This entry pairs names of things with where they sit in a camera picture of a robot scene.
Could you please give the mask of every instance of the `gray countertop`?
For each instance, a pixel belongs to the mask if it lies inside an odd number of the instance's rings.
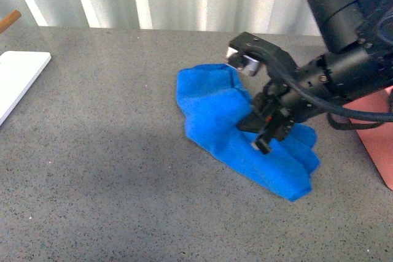
[[[0,260],[393,261],[393,194],[355,132],[307,122],[321,166],[295,203],[185,137],[176,73],[223,62],[234,36],[4,32],[0,53],[52,60],[0,127]],[[318,37],[261,37],[301,64],[324,52]]]

